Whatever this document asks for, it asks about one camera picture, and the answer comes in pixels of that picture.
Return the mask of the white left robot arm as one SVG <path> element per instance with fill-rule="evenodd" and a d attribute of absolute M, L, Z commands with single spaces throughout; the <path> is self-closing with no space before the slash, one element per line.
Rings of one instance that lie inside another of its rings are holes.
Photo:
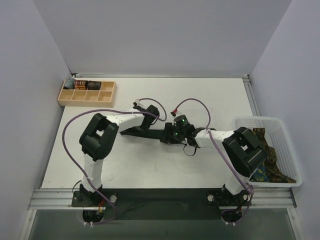
<path fill-rule="evenodd" d="M 135 104 L 127 114 L 96 113 L 92 117 L 79 139 L 85 171 L 79 191 L 88 205 L 95 206 L 101 201 L 103 160 L 110 154 L 117 134 L 133 127 L 148 130 L 159 116 L 154 105 L 144 108 Z"/>

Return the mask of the dark green tie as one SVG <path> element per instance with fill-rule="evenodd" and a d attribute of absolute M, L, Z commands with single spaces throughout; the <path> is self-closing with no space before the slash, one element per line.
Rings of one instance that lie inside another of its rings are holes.
<path fill-rule="evenodd" d="M 128 135 L 139 138 L 164 140 L 165 130 L 164 129 L 141 129 L 139 127 L 132 127 L 120 132 L 121 135 Z"/>

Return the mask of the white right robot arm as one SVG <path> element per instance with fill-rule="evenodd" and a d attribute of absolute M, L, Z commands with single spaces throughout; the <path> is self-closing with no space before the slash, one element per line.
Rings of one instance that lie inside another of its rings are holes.
<path fill-rule="evenodd" d="M 195 149 L 215 148 L 232 172 L 222 191 L 224 203 L 233 205 L 240 199 L 240 192 L 253 196 L 250 177 L 269 158 L 253 130 L 240 127 L 235 130 L 218 131 L 206 127 L 195 127 L 187 117 L 177 116 L 166 123 L 160 141 L 166 144 L 185 144 Z"/>

